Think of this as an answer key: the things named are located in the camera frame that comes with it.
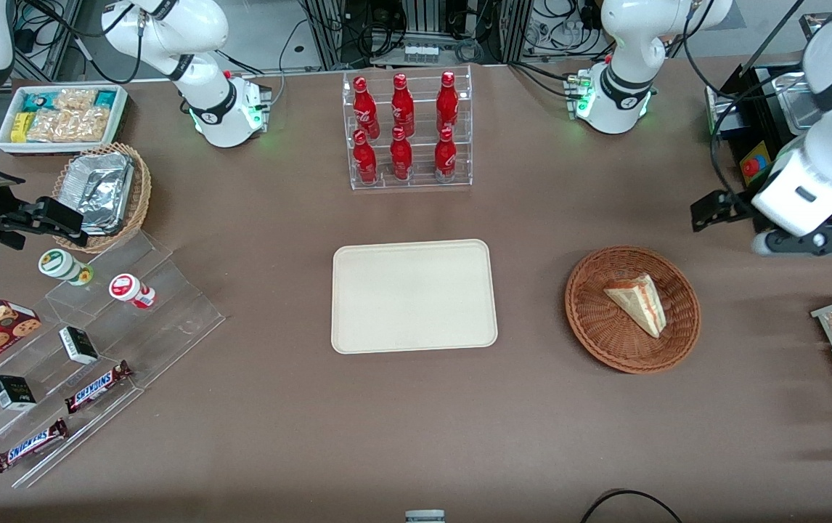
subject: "table surface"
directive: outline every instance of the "table surface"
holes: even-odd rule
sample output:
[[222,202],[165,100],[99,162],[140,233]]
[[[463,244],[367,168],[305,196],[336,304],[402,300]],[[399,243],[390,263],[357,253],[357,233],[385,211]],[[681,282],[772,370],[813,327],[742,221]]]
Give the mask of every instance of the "table surface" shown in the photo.
[[[720,82],[738,62],[701,63]],[[758,257],[748,223],[691,232],[688,206],[718,185],[684,60],[622,136],[473,68],[475,185],[450,192],[352,193],[340,80],[289,77],[271,131],[231,150],[194,133],[170,83],[128,86],[144,228],[229,319],[34,487],[0,477],[0,520],[564,522],[616,487],[688,521],[832,520],[832,357],[809,317],[832,304],[832,258]],[[64,162],[0,155],[24,199]],[[495,345],[333,351],[336,249],[460,238],[490,248]],[[701,337],[674,370],[616,372],[570,331],[566,278],[614,244],[661,252],[697,291]],[[1,251],[0,298],[53,287],[35,270],[51,245]],[[623,516],[667,517],[616,498],[593,521]]]

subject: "round wicker basket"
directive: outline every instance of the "round wicker basket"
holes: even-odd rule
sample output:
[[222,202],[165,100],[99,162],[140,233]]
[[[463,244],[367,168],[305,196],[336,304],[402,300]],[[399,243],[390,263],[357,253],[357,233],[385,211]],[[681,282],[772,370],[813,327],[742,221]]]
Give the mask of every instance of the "round wicker basket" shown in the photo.
[[[81,155],[105,155],[105,153],[124,153],[124,155],[133,158],[135,162],[133,184],[129,191],[129,202],[126,204],[123,229],[117,232],[116,235],[89,236],[87,239],[87,247],[78,247],[64,238],[55,238],[54,241],[62,248],[97,254],[105,251],[105,249],[119,241],[120,238],[134,234],[142,226],[142,222],[144,222],[144,215],[148,212],[148,198],[151,196],[151,173],[148,172],[148,166],[144,164],[142,157],[135,149],[128,145],[123,145],[123,143],[110,143],[110,145],[103,145],[90,149],[89,151],[84,151]],[[67,172],[68,166],[65,166],[64,169],[61,169],[61,176],[58,176],[57,182],[54,183],[52,195],[55,199],[61,193],[61,184],[64,183]]]
[[[654,280],[668,320],[659,338],[643,331],[603,291],[612,280],[643,272]],[[634,374],[674,367],[688,356],[701,331],[701,306],[688,279],[647,248],[616,246],[587,255],[568,279],[565,312],[574,334],[593,357]]]

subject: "white tray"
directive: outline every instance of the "white tray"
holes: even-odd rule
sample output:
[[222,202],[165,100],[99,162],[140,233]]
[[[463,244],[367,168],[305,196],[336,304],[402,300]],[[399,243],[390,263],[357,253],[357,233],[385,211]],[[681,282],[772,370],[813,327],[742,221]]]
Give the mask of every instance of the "white tray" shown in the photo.
[[[103,133],[103,139],[99,142],[12,142],[10,139],[12,122],[15,121],[15,116],[22,110],[25,97],[30,94],[58,92],[61,89],[96,89],[101,92],[116,92],[116,99],[113,100],[113,105],[110,108],[110,120],[107,120],[107,129]],[[64,84],[56,86],[19,87],[19,89],[15,90],[15,93],[12,93],[12,100],[10,100],[10,106],[7,109],[7,116],[4,117],[4,122],[0,126],[0,150],[5,153],[11,153],[11,155],[59,155],[59,153],[78,153],[100,145],[109,145],[116,138],[116,133],[120,128],[127,98],[128,94],[126,90],[115,84]]]
[[335,252],[337,352],[487,347],[496,340],[490,251],[481,240],[349,246]]

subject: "red coca-cola bottle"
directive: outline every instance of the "red coca-cola bottle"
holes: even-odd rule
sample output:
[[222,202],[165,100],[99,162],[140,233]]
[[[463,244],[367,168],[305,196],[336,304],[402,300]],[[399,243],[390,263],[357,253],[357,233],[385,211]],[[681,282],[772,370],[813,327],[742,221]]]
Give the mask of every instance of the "red coca-cola bottle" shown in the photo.
[[436,128],[455,129],[458,123],[458,92],[455,91],[455,73],[446,70],[442,73],[442,89],[436,99]]
[[393,75],[393,99],[390,100],[393,108],[393,124],[401,126],[407,136],[416,132],[416,110],[413,108],[413,95],[407,87],[406,74]]
[[359,122],[359,128],[364,129],[370,139],[377,139],[380,136],[377,104],[367,92],[367,80],[359,76],[352,81],[352,85],[355,86],[355,119]]
[[403,130],[403,126],[393,128],[390,158],[393,159],[393,175],[400,182],[407,181],[413,170],[413,149],[409,146],[407,133]]
[[439,131],[439,143],[436,143],[436,179],[439,183],[448,183],[455,178],[455,155],[458,148],[452,143],[452,128],[445,126]]
[[374,149],[367,143],[367,135],[361,129],[355,129],[352,137],[355,139],[355,149],[352,155],[355,156],[355,167],[359,172],[359,178],[364,185],[375,185],[377,183],[377,156]]

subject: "clear acrylic shelf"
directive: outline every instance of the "clear acrylic shelf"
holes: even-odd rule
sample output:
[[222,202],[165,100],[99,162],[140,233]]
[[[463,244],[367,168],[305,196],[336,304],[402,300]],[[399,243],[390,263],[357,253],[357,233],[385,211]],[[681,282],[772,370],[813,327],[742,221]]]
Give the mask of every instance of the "clear acrylic shelf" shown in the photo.
[[[223,322],[223,315],[184,278],[170,255],[167,248],[138,232],[90,262],[94,268],[90,284],[81,288],[59,284],[35,305],[44,325],[32,338],[4,353],[7,359],[0,362],[0,374],[25,377],[38,404],[22,412],[0,407],[0,453],[58,418],[65,419],[70,436],[5,471],[13,487],[38,481]],[[154,288],[155,304],[138,309],[113,300],[107,285],[121,272],[137,275]],[[64,325],[87,331],[100,354],[97,363],[81,365],[68,358],[58,336]],[[65,398],[121,360],[127,361],[134,374],[68,415]]]
[[[451,70],[455,73],[455,90],[458,92],[458,123],[454,129],[453,142],[458,148],[455,156],[455,176],[451,182],[440,183],[436,179],[436,143],[439,143],[439,131],[436,129],[436,97],[439,95],[442,73]],[[377,155],[378,181],[375,185],[364,185],[357,175],[355,158],[352,151],[355,143],[352,133],[357,129],[355,119],[355,90],[352,80],[359,73],[344,73],[342,88],[342,108],[344,126],[346,127],[346,149],[348,150],[348,172],[352,189],[406,189],[410,187],[439,188],[472,185],[473,183],[473,110],[471,68],[414,68],[406,69],[407,86],[413,95],[416,112],[416,133],[409,137],[413,149],[413,172],[409,181],[400,182],[393,175],[390,159],[391,129],[393,113],[390,100],[393,98],[393,76],[384,72],[367,72],[367,90],[377,103],[377,121],[380,124],[380,136],[370,140],[370,145]]]

